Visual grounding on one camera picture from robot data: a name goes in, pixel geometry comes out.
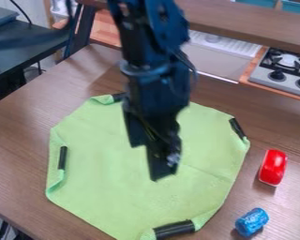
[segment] green cloth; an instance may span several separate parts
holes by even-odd
[[[187,219],[198,231],[224,203],[249,149],[231,118],[191,103],[178,118],[178,173],[152,182],[144,147],[129,145],[121,104],[92,97],[51,129],[46,196],[119,240],[155,240],[153,228]]]

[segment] wooden table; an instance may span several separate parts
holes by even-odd
[[[126,80],[113,66],[119,58],[116,50],[86,47],[0,101],[0,216],[35,239],[111,239],[49,202],[44,190],[50,128],[87,98],[122,91]],[[235,115],[251,149],[223,207],[201,231],[173,239],[241,239],[233,224],[256,206],[270,222],[254,239],[300,239],[300,101],[208,78],[192,100]],[[289,156],[277,188],[255,179],[268,148]]]
[[[105,8],[104,0],[77,0]],[[193,30],[300,53],[300,15],[230,0],[175,0]]]

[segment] blue object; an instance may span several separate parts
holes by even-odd
[[[274,8],[276,0],[235,0],[238,3],[257,5],[266,8]]]
[[[245,237],[249,237],[261,229],[269,220],[267,213],[261,208],[254,208],[235,221],[235,229]]]
[[[300,13],[300,3],[282,0],[282,10]]]

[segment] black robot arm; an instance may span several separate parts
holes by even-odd
[[[182,144],[177,114],[189,103],[190,68],[180,46],[188,22],[173,0],[108,0],[129,82],[123,110],[132,147],[145,145],[153,181],[174,174]]]

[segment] red toy car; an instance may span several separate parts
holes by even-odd
[[[285,173],[287,156],[278,150],[268,150],[259,171],[259,180],[277,186]]]

